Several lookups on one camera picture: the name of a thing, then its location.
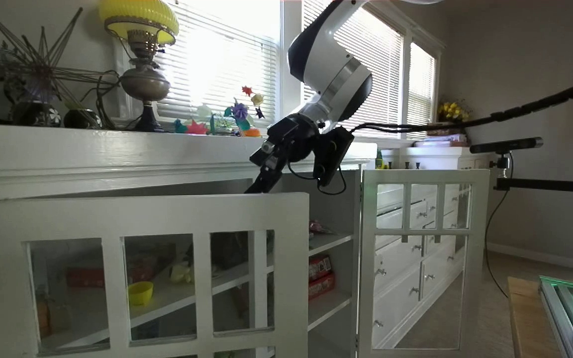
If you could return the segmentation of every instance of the window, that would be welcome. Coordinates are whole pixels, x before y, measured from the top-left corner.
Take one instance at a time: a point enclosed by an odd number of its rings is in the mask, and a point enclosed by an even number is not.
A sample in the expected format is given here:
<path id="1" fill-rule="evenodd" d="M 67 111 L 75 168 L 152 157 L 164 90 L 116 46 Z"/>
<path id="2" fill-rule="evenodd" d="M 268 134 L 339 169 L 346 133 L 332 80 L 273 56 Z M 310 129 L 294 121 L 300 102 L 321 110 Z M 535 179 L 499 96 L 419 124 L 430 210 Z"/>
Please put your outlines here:
<path id="1" fill-rule="evenodd" d="M 415 43 L 410 47 L 410 76 L 408 77 L 407 124 L 422 125 L 432 120 L 435 89 L 435 58 Z M 407 133 L 406 138 L 417 140 L 426 132 Z"/>
<path id="2" fill-rule="evenodd" d="M 166 99 L 157 102 L 162 120 L 196 119 L 196 108 L 207 104 L 223 112 L 239 102 L 253 107 L 241 91 L 251 87 L 264 95 L 264 120 L 276 117 L 279 42 L 279 0 L 176 0 L 180 31 L 173 46 L 155 61 L 171 82 Z"/>
<path id="3" fill-rule="evenodd" d="M 330 0 L 303 0 L 302 25 L 308 26 L 330 4 Z M 388 124 L 427 124 L 432 121 L 436 100 L 436 58 L 414 42 L 404 42 L 404 34 L 411 36 L 414 27 L 410 24 L 395 26 L 381 20 L 387 18 L 380 11 L 378 16 L 369 10 L 359 9 L 337 30 L 335 38 L 339 45 L 355 55 L 373 73 L 373 90 L 366 102 L 350 119 L 342 122 L 352 129 L 364 122 Z M 396 18 L 395 23 L 406 23 Z M 410 52 L 410 63 L 404 66 L 404 51 Z M 402 88 L 402 78 L 408 78 L 408 89 Z M 314 96 L 309 86 L 304 87 L 303 100 Z M 402 109 L 407 115 L 402 118 Z M 386 134 L 373 130 L 355 132 L 357 136 L 400 138 L 399 134 Z M 420 139 L 425 132 L 406 134 L 407 139 Z"/>
<path id="4" fill-rule="evenodd" d="M 304 0 L 303 25 L 309 26 L 330 4 L 330 0 Z M 402 35 L 365 9 L 359 9 L 335 34 L 337 43 L 355 56 L 373 73 L 373 90 L 366 102 L 348 120 L 341 123 L 347 129 L 364 122 L 398 122 L 399 70 Z M 315 92 L 304 87 L 304 100 Z M 382 132 L 361 130 L 360 136 L 382 136 Z"/>

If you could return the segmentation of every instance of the cabinet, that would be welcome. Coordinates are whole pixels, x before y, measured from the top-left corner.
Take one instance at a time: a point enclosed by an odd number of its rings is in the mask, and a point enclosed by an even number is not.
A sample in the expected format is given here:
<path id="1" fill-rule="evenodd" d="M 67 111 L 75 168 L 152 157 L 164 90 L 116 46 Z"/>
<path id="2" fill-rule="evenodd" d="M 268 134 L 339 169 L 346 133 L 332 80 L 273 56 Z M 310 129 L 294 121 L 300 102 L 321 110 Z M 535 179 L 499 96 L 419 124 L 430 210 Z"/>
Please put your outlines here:
<path id="1" fill-rule="evenodd" d="M 466 236 L 467 258 L 478 254 L 475 220 L 448 229 L 446 218 L 462 194 L 452 183 L 480 190 L 487 172 L 364 171 L 375 147 L 355 143 L 342 195 L 289 174 L 271 194 L 239 195 L 257 174 L 247 158 L 262 140 L 7 127 L 0 137 L 27 143 L 0 149 L 0 199 L 18 198 L 0 201 L 0 358 L 376 356 L 421 324 L 428 296 L 439 298 L 424 293 L 424 276 L 453 246 L 446 237 Z M 71 156 L 69 146 L 90 152 Z M 312 158 L 293 165 L 303 175 L 311 168 Z M 336 176 L 329 190 L 341 187 Z M 309 240 L 310 219 L 335 233 Z M 232 232 L 244 233 L 246 255 L 214 268 L 213 233 Z M 130 306 L 127 286 L 142 274 L 132 267 L 134 247 L 171 243 L 177 258 L 191 248 L 192 283 L 171 283 L 167 265 L 151 279 L 152 301 Z M 305 265 L 316 254 L 330 256 L 336 285 L 308 301 Z M 100 262 L 102 288 L 66 286 L 80 257 Z M 479 277 L 465 272 L 472 287 Z M 437 281 L 432 292 L 445 285 Z M 37 294 L 46 287 L 53 301 Z M 464 292 L 460 303 L 468 322 L 475 298 Z M 46 334 L 43 304 L 68 323 Z"/>

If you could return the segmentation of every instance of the starburst decoration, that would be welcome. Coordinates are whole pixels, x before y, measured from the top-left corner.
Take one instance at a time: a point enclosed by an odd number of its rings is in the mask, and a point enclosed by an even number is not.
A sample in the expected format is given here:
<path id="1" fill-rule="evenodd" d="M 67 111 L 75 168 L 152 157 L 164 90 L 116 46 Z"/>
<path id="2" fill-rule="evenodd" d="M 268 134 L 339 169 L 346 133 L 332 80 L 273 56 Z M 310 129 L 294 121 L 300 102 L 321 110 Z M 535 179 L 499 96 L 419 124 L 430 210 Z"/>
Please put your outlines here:
<path id="1" fill-rule="evenodd" d="M 22 102 L 38 100 L 49 103 L 57 97 L 71 106 L 84 108 L 80 100 L 64 84 L 65 81 L 94 85 L 93 89 L 97 91 L 97 98 L 120 85 L 116 71 L 99 72 L 57 66 L 82 12 L 83 9 L 80 7 L 52 45 L 48 45 L 45 27 L 42 26 L 39 46 L 36 48 L 30 44 L 25 35 L 18 38 L 0 22 L 0 32 L 7 40 L 0 44 L 0 53 L 7 54 L 0 56 L 0 76 L 23 79 L 25 95 Z M 105 113 L 99 115 L 105 128 L 115 129 Z M 96 120 L 91 116 L 89 116 L 89 122 L 92 127 L 98 127 Z"/>

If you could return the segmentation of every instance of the cabinet door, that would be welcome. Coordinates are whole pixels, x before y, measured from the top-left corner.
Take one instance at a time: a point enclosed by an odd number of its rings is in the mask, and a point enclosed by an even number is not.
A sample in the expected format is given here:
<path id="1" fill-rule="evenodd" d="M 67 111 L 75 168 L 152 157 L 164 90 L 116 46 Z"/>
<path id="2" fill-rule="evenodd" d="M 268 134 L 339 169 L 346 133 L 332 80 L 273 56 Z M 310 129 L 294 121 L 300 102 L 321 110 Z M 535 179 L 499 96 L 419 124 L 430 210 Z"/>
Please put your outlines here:
<path id="1" fill-rule="evenodd" d="M 0 358 L 306 357 L 308 221 L 305 193 L 1 201 Z"/>
<path id="2" fill-rule="evenodd" d="M 487 206 L 489 171 L 411 171 L 382 170 L 364 173 L 362 201 L 362 260 L 359 299 L 359 356 L 361 358 L 466 358 L 475 355 L 471 344 L 477 331 L 478 287 L 481 279 L 483 236 Z M 378 187 L 394 186 L 404 198 L 400 209 L 401 221 L 396 227 L 382 226 L 377 217 Z M 446 222 L 452 187 L 469 188 L 467 220 L 457 224 Z M 434 187 L 435 222 L 414 227 L 412 191 Z M 401 236 L 401 243 L 411 238 L 433 238 L 433 245 L 444 246 L 428 251 L 419 263 L 386 277 L 391 292 L 401 292 L 405 298 L 382 295 L 381 260 L 377 260 L 376 242 L 381 236 Z M 452 256 L 453 237 L 466 241 L 465 254 Z M 415 279 L 421 267 L 420 284 Z"/>

